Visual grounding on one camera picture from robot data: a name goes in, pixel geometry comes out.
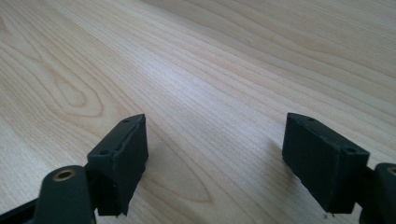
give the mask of wood grain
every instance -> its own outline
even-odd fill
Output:
[[[148,118],[128,217],[99,223],[357,223],[282,161],[286,114],[396,162],[393,0],[0,2],[0,213]]]

